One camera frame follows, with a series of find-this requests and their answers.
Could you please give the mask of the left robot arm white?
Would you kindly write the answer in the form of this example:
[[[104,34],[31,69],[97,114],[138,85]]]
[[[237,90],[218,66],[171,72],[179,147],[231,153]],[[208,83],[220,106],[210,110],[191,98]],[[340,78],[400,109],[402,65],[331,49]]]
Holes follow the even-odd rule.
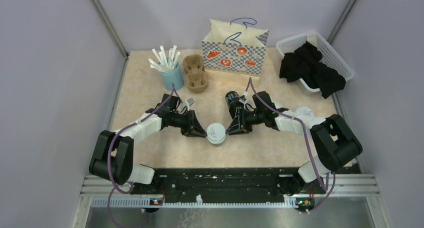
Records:
[[[188,107],[178,111],[182,104],[178,96],[164,94],[161,103],[128,126],[117,131],[102,131],[91,157],[89,173],[116,185],[141,184],[147,194],[156,194],[161,186],[155,178],[156,171],[145,165],[135,165],[134,148],[167,127],[180,129],[182,136],[188,138],[206,138],[207,132],[195,111]]]

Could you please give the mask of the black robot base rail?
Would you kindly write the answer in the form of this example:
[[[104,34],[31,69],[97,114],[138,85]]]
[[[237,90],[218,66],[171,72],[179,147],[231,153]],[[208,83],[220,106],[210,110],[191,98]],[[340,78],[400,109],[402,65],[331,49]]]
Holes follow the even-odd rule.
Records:
[[[167,204],[282,203],[294,195],[323,195],[318,181],[306,183],[295,167],[160,168],[150,185],[135,183],[131,195],[158,195]]]

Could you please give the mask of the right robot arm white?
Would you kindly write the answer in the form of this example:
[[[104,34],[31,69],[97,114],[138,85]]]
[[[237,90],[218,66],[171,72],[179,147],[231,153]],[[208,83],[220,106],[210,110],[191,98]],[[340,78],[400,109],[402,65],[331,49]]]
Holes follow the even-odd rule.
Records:
[[[306,142],[313,141],[317,155],[298,169],[299,177],[293,180],[293,188],[299,194],[307,194],[314,186],[313,181],[337,172],[363,152],[358,138],[338,114],[322,118],[278,108],[265,91],[252,98],[255,107],[251,107],[245,97],[235,91],[226,94],[225,100],[233,119],[226,134],[245,135],[251,133],[254,126],[265,125],[278,132],[300,135]]]

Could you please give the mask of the stack of black cups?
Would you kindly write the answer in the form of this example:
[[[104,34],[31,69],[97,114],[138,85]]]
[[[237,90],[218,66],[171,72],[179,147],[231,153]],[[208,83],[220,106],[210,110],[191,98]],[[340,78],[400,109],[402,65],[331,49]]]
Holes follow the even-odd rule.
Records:
[[[240,102],[240,96],[236,91],[230,91],[225,95],[225,100],[232,119],[235,118],[238,108],[243,108],[244,105]]]

